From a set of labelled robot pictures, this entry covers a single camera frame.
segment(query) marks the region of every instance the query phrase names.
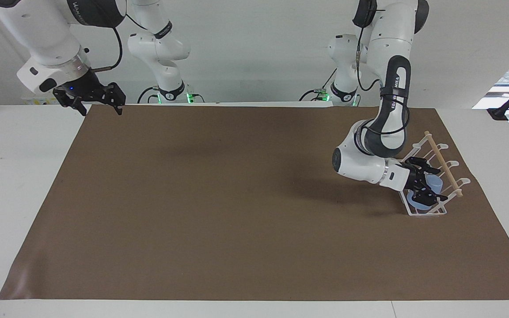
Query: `brown surface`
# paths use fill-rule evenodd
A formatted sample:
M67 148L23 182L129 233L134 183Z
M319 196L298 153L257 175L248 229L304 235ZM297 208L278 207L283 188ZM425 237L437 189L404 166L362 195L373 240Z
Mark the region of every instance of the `brown surface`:
M94 106L0 299L509 299L509 239L477 181L449 215L337 175L371 108ZM437 113L412 110L462 159Z

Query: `dish rack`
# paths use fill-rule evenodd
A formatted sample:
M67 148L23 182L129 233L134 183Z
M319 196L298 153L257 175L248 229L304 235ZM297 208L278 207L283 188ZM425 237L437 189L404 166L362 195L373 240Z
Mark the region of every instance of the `dish rack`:
M422 157L427 159L428 164L431 167L436 167L437 169L440 169L441 172L438 174L438 177L443 179L443 176L446 176L446 179L448 180L449 184L447 187L444 187L440 194L445 195L448 197L446 201L438 201L436 205L434 205L430 210L422 211L418 210L415 207L410 206L408 203L408 200L406 199L406 195L410 190L404 189L404 191L400 191L400 199L402 199L402 202L404 202L404 205L406 206L406 210L408 211L408 215L410 216L439 216L439 215L446 215L447 214L447 208L445 205L447 205L450 201L455 199L455 197L462 197L463 196L463 190L461 189L464 185L468 185L471 180L468 178L459 178L455 179L453 174L451 173L451 168L456 167L459 165L458 161L450 160L445 161L443 155L441 155L441 151L448 149L449 145L447 144L437 144L433 140L433 136L430 132L425 132L425 137L423 139L412 145L412 151L410 151L404 159L401 161L406 161L409 157ZM438 164L433 163L433 159L437 159Z

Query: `brown table mat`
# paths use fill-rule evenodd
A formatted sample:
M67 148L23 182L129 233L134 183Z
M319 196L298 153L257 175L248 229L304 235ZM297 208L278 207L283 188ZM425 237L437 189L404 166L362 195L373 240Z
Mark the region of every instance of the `brown table mat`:
M93 106L0 299L509 299L509 238L464 164L465 197L420 219L333 171L376 112ZM463 162L436 111L411 115L409 144L428 129Z

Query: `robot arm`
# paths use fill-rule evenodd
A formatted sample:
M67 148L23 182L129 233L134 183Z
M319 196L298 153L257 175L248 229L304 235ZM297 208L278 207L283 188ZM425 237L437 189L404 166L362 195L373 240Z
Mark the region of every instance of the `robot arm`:
M178 102L186 90L180 70L173 61L190 55L188 42L178 39L166 18L161 0L132 0L136 19L147 32L129 37L129 51L153 71L164 102Z
M82 101L106 103L121 115L125 94L115 83L101 85L69 24L113 28L125 11L125 0L0 0L0 20L31 56L17 76L36 94L52 89L62 106L82 115Z
M411 189L415 201L433 205L438 198L446 198L431 190L424 173L437 170L420 159L401 163L393 158L406 142L410 121L408 59L414 33L422 28L427 12L425 0L385 0L382 6L376 0L360 0L353 22L360 31L361 43L356 36L345 34L330 44L330 55L338 66L330 91L337 105L352 101L359 85L360 62L366 62L381 84L378 115L351 127L333 153L335 171L396 191Z

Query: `wooden handle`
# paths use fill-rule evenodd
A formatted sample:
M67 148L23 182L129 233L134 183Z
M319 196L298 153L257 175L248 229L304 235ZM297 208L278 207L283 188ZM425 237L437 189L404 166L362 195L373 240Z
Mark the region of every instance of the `wooden handle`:
M459 191L457 191L457 197L462 197L463 192L461 191L461 189L459 189L459 185L457 184L457 181L455 181L455 178L453 177L453 174L451 173L451 169L449 169L449 167L447 167L447 163L445 162L443 155L441 155L441 151L439 150L439 148L437 148L437 144L433 140L432 135L428 131L426 131L425 136L428 138L429 144L431 145L433 152L435 153L435 155L437 157L437 160L439 160L439 163L441 163L441 167L442 167L443 171L445 172L445 174L447 175L449 182L453 186L453 189L459 190Z

